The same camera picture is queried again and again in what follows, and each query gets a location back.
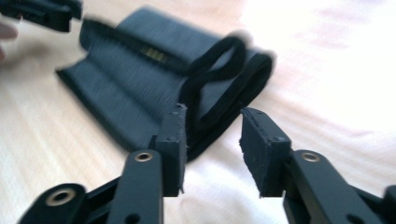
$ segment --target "finger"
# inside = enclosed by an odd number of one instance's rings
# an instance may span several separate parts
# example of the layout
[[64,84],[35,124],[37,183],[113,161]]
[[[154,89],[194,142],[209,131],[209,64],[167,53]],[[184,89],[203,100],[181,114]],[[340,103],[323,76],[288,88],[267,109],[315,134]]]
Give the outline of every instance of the finger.
[[12,39],[17,35],[18,31],[14,26],[0,22],[0,39]]
[[6,58],[6,55],[3,52],[3,49],[0,47],[0,62]]

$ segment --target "metal rivet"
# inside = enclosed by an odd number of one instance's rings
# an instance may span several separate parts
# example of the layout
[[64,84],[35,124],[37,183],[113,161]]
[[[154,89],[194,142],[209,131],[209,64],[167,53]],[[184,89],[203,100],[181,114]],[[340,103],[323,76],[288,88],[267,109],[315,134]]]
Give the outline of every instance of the metal rivet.
[[73,189],[58,189],[47,198],[46,205],[59,206],[70,202],[74,197],[76,192]]
[[142,153],[139,153],[136,156],[134,156],[134,159],[136,161],[149,161],[152,159],[152,155],[151,155],[151,153],[142,152]]
[[286,140],[284,137],[280,137],[280,136],[274,137],[273,139],[274,139],[275,141],[277,141],[277,142],[282,142],[282,141],[285,141],[285,140]]
[[312,162],[318,162],[320,161],[320,157],[314,153],[310,152],[305,152],[301,155],[304,160],[306,161],[312,161]]

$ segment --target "black plastic arm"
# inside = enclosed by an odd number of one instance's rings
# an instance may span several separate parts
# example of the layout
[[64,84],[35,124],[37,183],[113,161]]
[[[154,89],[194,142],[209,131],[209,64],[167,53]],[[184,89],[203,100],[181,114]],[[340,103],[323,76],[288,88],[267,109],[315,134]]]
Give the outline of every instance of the black plastic arm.
[[20,223],[163,223],[163,197],[176,197],[183,187],[185,117],[186,107],[176,105],[152,148],[128,156],[121,177],[89,193],[78,184],[48,189]]
[[0,12],[7,17],[69,32],[71,19],[81,19],[82,4],[78,0],[0,0]]
[[291,141],[264,113],[242,110],[241,148],[263,197],[281,197],[290,223],[396,223],[396,186],[384,199],[348,185],[317,152],[293,151]]

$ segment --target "black fabric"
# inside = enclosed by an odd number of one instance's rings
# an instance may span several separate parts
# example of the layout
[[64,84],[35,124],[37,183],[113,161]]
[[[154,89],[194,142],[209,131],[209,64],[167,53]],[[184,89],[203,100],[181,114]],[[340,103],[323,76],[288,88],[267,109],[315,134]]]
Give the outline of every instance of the black fabric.
[[237,36],[219,40],[142,8],[113,28],[85,20],[87,57],[61,80],[126,150],[147,148],[175,104],[188,108],[188,160],[215,141],[264,88],[272,59]]

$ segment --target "wooden table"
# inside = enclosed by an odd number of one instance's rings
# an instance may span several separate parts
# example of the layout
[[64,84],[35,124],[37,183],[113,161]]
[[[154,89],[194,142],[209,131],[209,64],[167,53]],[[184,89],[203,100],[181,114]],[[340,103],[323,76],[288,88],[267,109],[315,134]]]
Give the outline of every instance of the wooden table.
[[[394,2],[86,0],[84,13],[116,24],[142,6],[218,35],[249,32],[255,48],[276,55],[250,106],[270,115],[294,149],[326,156],[351,185],[381,196],[396,184]],[[67,35],[17,26],[0,63],[0,223],[17,222],[58,184],[105,184],[127,156],[54,73],[84,57],[80,21]],[[287,223],[281,199],[259,199],[240,133],[238,118],[187,165],[186,193],[164,201],[166,223]]]

